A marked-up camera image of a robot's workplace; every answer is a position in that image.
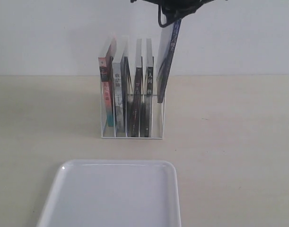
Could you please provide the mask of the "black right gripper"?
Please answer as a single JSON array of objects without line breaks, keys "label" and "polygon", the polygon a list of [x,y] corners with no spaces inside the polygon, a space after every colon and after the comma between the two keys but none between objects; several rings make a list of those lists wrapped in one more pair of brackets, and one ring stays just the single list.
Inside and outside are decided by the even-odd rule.
[{"label": "black right gripper", "polygon": [[193,14],[213,0],[146,0],[145,2],[158,5],[159,19],[172,19]]}]

